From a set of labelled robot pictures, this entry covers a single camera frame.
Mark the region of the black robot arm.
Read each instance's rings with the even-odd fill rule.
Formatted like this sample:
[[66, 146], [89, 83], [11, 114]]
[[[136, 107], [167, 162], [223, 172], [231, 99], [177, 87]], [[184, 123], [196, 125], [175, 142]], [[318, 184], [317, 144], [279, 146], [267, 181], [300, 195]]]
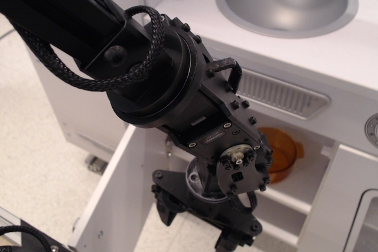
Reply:
[[262, 232], [255, 191], [270, 181], [272, 151], [237, 95], [236, 60], [212, 59], [187, 24], [149, 6], [1, 0], [1, 13], [60, 80], [105, 92], [123, 121], [159, 129], [193, 155], [185, 172], [152, 175], [164, 224], [187, 211], [221, 230], [217, 251], [253, 243]]

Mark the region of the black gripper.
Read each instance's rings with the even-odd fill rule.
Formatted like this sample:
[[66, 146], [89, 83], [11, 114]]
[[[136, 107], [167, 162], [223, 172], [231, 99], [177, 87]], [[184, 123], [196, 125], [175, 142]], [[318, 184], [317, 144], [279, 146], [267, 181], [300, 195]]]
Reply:
[[251, 244], [262, 232], [262, 225], [252, 215], [256, 196], [248, 194], [251, 207], [238, 197], [223, 194], [208, 164], [193, 159], [185, 172], [158, 169], [153, 172], [152, 192], [157, 200], [161, 221], [169, 227], [178, 213], [190, 212], [221, 230], [217, 252], [235, 251], [237, 246]]

